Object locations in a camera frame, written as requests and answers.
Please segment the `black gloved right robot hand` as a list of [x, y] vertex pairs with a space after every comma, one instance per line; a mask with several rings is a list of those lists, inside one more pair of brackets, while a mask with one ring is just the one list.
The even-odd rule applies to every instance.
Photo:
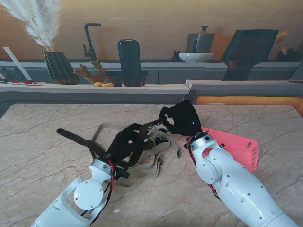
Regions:
[[171, 134], [196, 136], [202, 133], [199, 117], [189, 100], [184, 100], [170, 108], [163, 107], [159, 118], [163, 119], [165, 116], [174, 121], [174, 124], [169, 123], [168, 120], [162, 122]]

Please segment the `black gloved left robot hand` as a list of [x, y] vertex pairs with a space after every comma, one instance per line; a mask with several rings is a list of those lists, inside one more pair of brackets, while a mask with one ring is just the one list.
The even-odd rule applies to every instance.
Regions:
[[110, 154], [109, 159], [113, 164], [122, 161], [131, 153], [137, 155], [143, 151], [149, 139], [148, 137], [140, 137], [137, 132], [140, 127], [141, 125], [137, 123], [131, 124], [115, 136], [107, 150], [107, 153]]

